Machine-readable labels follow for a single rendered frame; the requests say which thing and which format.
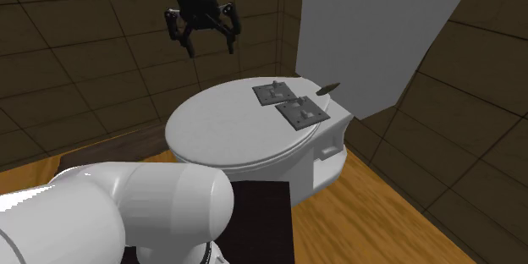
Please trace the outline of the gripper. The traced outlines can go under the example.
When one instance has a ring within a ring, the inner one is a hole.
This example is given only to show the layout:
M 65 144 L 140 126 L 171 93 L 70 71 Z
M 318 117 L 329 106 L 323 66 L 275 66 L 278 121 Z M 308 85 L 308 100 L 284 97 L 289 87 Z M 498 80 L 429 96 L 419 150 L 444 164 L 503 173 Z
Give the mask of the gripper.
M 190 58 L 195 57 L 195 49 L 190 40 L 190 34 L 194 30 L 214 29 L 226 38 L 228 53 L 234 53 L 236 36 L 241 33 L 241 23 L 234 3 L 229 2 L 218 6 L 217 0 L 177 0 L 179 11 L 168 8 L 164 12 L 164 18 L 168 28 L 168 34 L 172 41 L 178 41 L 184 47 Z M 220 19 L 223 14 L 230 19 L 232 26 L 228 26 Z M 178 19 L 186 23 L 183 30 L 178 28 Z

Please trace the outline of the grey switch plate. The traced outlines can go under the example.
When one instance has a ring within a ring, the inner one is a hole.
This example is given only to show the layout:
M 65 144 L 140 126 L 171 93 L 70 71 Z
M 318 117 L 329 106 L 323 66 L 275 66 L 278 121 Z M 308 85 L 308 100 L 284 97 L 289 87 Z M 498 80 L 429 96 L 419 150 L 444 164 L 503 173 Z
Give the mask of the grey switch plate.
M 252 90 L 262 106 L 274 105 L 297 98 L 285 82 L 276 80 L 271 84 L 254 86 Z
M 282 102 L 276 105 L 275 108 L 296 131 L 330 119 L 330 116 L 308 96 Z

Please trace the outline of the white toilet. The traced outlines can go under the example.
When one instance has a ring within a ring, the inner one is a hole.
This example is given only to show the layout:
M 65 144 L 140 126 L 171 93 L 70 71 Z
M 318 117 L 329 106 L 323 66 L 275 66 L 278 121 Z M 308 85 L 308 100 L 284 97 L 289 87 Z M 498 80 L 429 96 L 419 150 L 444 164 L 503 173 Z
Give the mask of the white toilet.
M 170 150 L 233 181 L 286 181 L 291 202 L 302 202 L 338 178 L 349 122 L 397 102 L 459 1 L 302 0 L 295 77 L 233 80 L 192 96 L 167 122 Z M 274 80 L 330 119 L 296 131 L 252 90 Z

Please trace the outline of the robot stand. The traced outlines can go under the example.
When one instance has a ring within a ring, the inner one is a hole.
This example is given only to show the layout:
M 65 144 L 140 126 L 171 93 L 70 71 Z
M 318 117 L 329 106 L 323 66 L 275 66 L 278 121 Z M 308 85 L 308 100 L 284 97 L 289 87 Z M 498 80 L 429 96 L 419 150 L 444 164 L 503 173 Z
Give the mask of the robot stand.
M 234 209 L 215 240 L 230 264 L 295 264 L 289 183 L 232 183 Z

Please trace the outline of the small dark pointed object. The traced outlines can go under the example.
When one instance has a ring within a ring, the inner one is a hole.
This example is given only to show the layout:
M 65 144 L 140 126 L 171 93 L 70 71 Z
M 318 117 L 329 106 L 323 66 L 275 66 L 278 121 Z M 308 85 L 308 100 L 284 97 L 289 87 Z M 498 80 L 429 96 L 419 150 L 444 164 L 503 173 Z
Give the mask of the small dark pointed object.
M 324 95 L 330 93 L 331 91 L 335 90 L 337 87 L 339 87 L 339 83 L 332 83 L 332 84 L 329 84 L 329 85 L 325 85 L 320 90 L 318 90 L 316 92 L 316 94 L 318 96 L 324 96 Z

